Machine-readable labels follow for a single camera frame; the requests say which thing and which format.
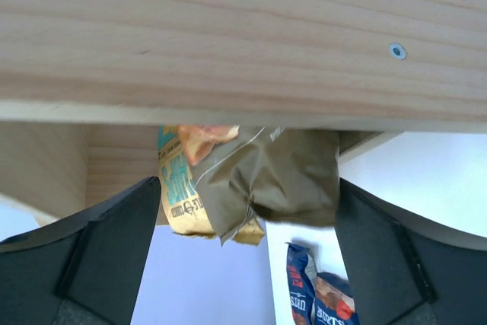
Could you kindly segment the light blue cassava chips bag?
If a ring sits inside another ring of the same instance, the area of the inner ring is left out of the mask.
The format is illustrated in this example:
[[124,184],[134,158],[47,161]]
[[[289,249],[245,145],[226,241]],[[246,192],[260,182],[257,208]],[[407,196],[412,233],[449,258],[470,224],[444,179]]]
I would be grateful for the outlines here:
[[256,218],[331,227],[339,207],[339,134],[322,129],[180,125],[178,136],[222,243]]

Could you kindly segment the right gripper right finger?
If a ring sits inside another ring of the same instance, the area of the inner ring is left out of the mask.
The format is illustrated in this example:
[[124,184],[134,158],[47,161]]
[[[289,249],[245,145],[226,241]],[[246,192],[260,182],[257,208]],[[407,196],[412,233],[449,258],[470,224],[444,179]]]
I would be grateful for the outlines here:
[[341,180],[336,235],[362,324],[484,324],[486,239]]

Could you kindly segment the yellow kettle chips bag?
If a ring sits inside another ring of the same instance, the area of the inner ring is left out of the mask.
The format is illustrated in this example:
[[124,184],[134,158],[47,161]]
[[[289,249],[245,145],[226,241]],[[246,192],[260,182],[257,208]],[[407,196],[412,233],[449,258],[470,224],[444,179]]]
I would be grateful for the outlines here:
[[213,239],[213,231],[191,173],[216,145],[238,136],[238,126],[163,125],[158,133],[161,207],[175,234]]

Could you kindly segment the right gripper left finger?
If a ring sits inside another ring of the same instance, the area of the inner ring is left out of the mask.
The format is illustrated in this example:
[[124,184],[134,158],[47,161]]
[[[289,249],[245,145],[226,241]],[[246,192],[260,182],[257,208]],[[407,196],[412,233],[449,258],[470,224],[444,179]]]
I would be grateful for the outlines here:
[[3,324],[129,324],[161,197],[157,177],[1,242]]

